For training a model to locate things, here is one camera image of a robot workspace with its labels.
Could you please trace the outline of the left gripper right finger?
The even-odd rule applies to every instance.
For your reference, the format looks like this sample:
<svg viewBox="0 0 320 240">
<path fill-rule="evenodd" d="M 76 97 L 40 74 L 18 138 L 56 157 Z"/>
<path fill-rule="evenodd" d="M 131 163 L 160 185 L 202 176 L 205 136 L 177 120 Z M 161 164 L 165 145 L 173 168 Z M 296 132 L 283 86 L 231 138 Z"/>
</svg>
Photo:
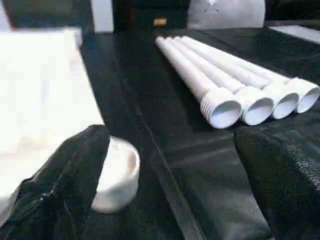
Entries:
<svg viewBox="0 0 320 240">
<path fill-rule="evenodd" d="M 320 126 L 242 127 L 234 145 L 277 240 L 320 237 Z"/>
</svg>

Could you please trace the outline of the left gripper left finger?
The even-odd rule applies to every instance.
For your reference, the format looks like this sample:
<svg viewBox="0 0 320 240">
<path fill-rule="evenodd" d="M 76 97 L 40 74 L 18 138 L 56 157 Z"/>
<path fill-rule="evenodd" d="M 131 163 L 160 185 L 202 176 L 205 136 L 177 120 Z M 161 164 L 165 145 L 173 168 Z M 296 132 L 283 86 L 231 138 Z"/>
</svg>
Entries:
<svg viewBox="0 0 320 240">
<path fill-rule="evenodd" d="M 13 192 L 0 215 L 1 239 L 81 239 L 110 138 L 105 125 L 95 124 L 66 139 Z"/>
</svg>

